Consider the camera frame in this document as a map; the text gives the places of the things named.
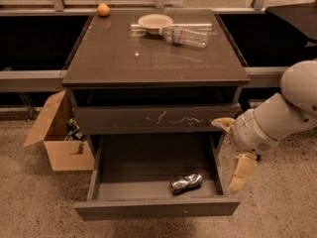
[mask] bottle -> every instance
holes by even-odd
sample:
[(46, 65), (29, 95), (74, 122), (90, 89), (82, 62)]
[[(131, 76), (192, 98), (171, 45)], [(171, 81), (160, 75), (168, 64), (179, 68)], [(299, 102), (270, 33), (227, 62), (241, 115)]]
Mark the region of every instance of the bottle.
[(177, 45), (188, 45), (196, 48), (205, 48), (208, 43), (208, 34), (192, 31), (188, 28), (171, 26), (161, 28), (158, 33), (168, 42)]

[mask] drawer front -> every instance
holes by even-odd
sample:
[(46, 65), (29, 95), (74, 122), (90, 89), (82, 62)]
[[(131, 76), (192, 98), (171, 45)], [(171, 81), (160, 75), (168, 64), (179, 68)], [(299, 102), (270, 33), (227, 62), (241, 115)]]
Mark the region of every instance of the drawer front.
[(73, 113), (86, 135), (118, 133), (218, 131), (219, 117), (235, 117), (239, 104), (169, 107), (75, 107)]
[[(103, 136), (83, 220), (231, 215), (239, 205), (223, 193), (210, 133)], [(197, 189), (172, 194), (171, 180), (199, 173)]]

